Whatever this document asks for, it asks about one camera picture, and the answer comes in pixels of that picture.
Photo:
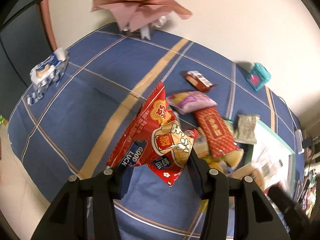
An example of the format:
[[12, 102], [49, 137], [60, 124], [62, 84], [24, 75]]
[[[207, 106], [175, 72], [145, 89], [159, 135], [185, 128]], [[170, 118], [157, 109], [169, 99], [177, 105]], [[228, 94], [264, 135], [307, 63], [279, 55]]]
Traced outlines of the yellow pudding cup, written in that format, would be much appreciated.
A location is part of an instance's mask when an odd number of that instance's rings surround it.
[[240, 164], [243, 158], [243, 155], [244, 155], [244, 150], [242, 148], [239, 148], [226, 155], [223, 155], [221, 159], [226, 163], [228, 167], [234, 170]]

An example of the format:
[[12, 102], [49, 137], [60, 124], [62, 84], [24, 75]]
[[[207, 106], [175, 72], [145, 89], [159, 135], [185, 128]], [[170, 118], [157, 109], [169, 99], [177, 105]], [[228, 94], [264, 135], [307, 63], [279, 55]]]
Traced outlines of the red popcorn snack bag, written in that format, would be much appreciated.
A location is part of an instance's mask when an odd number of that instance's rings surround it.
[[168, 186], [174, 185], [187, 164], [196, 129], [182, 129], [159, 82], [142, 104], [110, 155], [109, 167], [146, 165]]

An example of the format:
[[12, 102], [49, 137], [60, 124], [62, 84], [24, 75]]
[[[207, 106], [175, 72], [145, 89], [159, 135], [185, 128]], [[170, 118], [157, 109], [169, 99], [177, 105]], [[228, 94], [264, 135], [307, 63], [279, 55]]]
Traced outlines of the white tray with teal rim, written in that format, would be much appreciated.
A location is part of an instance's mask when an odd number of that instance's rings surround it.
[[241, 179], [250, 176], [264, 192], [277, 184], [291, 196], [294, 190], [295, 152], [262, 121], [258, 121], [254, 133], [257, 143], [248, 145], [244, 165], [230, 177]]

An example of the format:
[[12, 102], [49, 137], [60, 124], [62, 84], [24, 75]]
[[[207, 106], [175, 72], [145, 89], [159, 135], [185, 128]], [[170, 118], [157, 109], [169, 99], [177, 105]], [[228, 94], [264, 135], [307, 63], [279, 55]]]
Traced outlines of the red orange patterned snack bar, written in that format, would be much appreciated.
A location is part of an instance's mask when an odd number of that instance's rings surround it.
[[216, 107], [195, 111], [193, 115], [206, 135], [209, 150], [213, 158], [227, 155], [239, 149]]

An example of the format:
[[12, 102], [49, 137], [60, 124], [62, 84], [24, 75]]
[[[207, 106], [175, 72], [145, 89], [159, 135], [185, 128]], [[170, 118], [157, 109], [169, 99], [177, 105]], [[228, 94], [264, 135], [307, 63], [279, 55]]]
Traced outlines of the grey white snack packet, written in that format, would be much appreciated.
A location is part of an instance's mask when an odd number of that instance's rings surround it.
[[234, 140], [242, 144], [255, 145], [257, 140], [254, 131], [259, 120], [260, 116], [256, 114], [239, 114], [238, 123], [234, 131]]

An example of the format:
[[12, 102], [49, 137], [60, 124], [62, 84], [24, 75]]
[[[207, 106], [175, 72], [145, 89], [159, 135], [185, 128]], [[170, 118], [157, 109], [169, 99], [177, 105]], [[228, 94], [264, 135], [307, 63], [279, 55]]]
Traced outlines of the blue plaid tablecloth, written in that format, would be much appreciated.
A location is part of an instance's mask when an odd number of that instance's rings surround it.
[[255, 91], [239, 65], [179, 36], [156, 31], [151, 41], [120, 35], [116, 24], [90, 33], [68, 49], [70, 59], [57, 86], [29, 106], [21, 99], [9, 120], [9, 138], [37, 189], [51, 202], [82, 167], [107, 125], [107, 149], [94, 165], [100, 173], [143, 100], [157, 83], [168, 95], [193, 89], [184, 78], [202, 73], [215, 86], [209, 96], [224, 118], [257, 114], [267, 134], [297, 153], [297, 117], [271, 90]]

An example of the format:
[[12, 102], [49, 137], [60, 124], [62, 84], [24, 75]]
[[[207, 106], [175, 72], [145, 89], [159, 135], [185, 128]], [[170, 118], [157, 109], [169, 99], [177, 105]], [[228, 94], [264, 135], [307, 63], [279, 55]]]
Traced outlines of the pink purple snack packet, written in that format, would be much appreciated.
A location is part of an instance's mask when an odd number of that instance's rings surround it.
[[180, 114], [188, 114], [217, 106], [217, 103], [213, 99], [199, 91], [172, 94], [166, 100]]

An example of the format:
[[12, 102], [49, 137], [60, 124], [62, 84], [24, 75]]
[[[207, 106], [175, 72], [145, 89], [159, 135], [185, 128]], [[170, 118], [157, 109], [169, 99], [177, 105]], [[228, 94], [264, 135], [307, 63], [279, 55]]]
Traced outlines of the teal cube box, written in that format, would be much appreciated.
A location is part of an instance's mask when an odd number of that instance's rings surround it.
[[271, 79], [271, 74], [260, 63], [255, 62], [249, 74], [246, 76], [246, 81], [257, 92]]

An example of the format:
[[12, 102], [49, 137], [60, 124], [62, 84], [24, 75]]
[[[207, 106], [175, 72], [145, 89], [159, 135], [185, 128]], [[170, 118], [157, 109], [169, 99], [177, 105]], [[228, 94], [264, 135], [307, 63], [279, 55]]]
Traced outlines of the blue white tissue pack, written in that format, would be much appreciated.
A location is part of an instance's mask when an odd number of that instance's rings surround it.
[[42, 99], [50, 85], [57, 86], [60, 83], [68, 62], [68, 51], [63, 48], [57, 48], [49, 57], [30, 71], [34, 92], [27, 96], [28, 105], [35, 105]]

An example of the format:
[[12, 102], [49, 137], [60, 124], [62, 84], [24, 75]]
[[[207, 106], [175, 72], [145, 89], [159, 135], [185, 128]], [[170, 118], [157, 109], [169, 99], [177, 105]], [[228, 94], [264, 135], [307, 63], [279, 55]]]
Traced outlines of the dark red small snack packet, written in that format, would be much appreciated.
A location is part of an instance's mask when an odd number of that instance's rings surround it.
[[198, 91], [208, 93], [217, 84], [212, 84], [207, 78], [205, 78], [200, 72], [191, 70], [186, 72], [185, 79], [191, 83]]

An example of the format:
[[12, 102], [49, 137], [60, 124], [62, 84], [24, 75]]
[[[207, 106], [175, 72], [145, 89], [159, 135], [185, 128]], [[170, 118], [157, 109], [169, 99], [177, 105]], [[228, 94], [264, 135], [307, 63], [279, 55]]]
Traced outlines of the pink paper flower bouquet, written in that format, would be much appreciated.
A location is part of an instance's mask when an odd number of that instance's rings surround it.
[[182, 20], [193, 14], [175, 0], [92, 0], [91, 11], [108, 10], [113, 15], [119, 30], [140, 32], [141, 39], [151, 39], [151, 28], [166, 24], [174, 12]]

